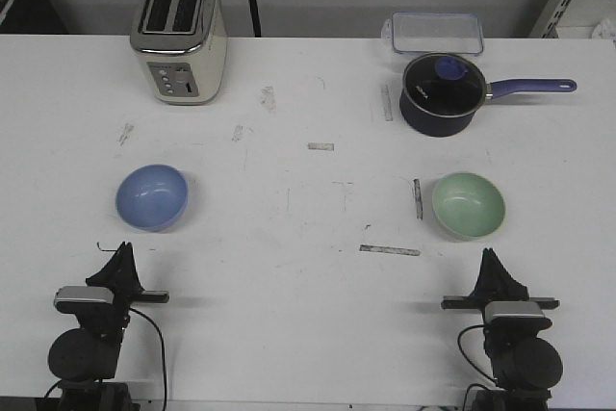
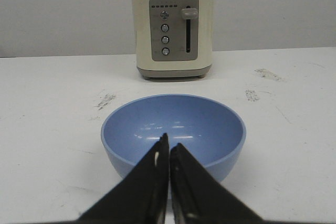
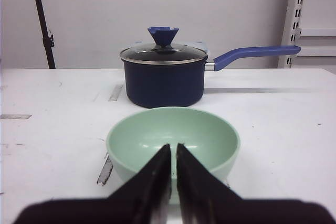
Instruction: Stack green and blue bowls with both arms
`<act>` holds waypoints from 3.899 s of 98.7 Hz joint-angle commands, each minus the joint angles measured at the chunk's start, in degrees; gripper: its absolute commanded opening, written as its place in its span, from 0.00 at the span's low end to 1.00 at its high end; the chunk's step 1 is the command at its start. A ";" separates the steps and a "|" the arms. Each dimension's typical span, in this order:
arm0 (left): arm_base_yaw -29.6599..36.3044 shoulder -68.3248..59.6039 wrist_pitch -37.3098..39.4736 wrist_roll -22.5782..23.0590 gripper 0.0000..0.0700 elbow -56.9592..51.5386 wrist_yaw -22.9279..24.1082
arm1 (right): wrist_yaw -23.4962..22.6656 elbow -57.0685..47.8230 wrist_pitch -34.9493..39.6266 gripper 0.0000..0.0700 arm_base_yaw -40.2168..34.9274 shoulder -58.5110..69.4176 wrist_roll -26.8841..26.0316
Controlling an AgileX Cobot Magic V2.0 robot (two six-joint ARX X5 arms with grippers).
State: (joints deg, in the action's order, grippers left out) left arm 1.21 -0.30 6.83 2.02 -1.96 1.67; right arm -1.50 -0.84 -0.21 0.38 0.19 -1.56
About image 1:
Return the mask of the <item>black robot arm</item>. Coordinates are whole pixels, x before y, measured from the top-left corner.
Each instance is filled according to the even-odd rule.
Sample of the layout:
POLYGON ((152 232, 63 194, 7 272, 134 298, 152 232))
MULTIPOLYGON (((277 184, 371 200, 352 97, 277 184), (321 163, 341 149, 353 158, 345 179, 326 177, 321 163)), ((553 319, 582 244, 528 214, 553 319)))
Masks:
POLYGON ((121 344, 130 314, 162 331, 135 303, 163 304, 167 291, 147 291, 139 280, 133 246, 123 242, 111 259, 83 286, 63 286, 53 306, 73 315, 78 326, 61 334, 49 349, 47 363, 62 394, 57 410, 139 410, 129 386, 115 382, 121 344))
POLYGON ((462 357, 491 385, 470 384, 463 410, 546 410, 551 388, 562 378, 562 359, 553 345, 539 337, 552 327, 545 312, 558 308, 553 297, 532 297, 515 280, 491 248, 482 251, 479 273, 469 295, 446 295, 444 310, 476 310, 482 322, 456 336, 462 357), (483 349, 491 371, 484 371, 465 351, 463 337, 483 334, 483 349))

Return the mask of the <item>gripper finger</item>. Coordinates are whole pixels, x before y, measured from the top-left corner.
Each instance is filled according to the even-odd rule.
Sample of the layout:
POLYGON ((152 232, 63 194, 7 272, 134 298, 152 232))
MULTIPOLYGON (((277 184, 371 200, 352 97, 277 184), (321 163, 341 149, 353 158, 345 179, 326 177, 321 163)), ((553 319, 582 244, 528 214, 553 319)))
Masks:
POLYGON ((529 298, 527 286, 511 276, 493 249, 491 259, 495 298, 529 298))
POLYGON ((141 285, 141 282, 139 280, 135 264, 133 245, 130 242, 126 243, 125 268, 126 279, 130 285, 131 291, 142 292, 143 286, 141 285))
POLYGON ((491 252, 492 249, 486 247, 482 251, 481 263, 477 280, 471 296, 488 296, 491 288, 491 252))
POLYGON ((86 279, 87 286, 112 286, 116 280, 118 272, 121 270, 122 260, 127 247, 126 242, 122 242, 117 250, 114 251, 111 259, 103 268, 94 275, 86 279))

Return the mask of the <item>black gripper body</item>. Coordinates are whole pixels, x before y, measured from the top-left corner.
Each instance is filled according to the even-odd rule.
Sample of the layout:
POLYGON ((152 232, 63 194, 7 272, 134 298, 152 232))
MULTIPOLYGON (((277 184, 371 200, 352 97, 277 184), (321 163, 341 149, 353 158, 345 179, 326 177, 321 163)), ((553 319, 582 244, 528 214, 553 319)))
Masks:
POLYGON ((549 329, 552 320, 546 311, 560 307, 560 301, 553 297, 532 297, 481 294, 444 295, 443 310, 477 311, 482 323, 475 328, 505 334, 538 334, 549 329))
POLYGON ((134 303, 168 303, 167 291, 132 292, 114 288, 110 289, 114 294, 112 307, 96 309, 93 313, 79 315, 79 324, 92 334, 117 334, 125 329, 130 321, 129 310, 134 303))

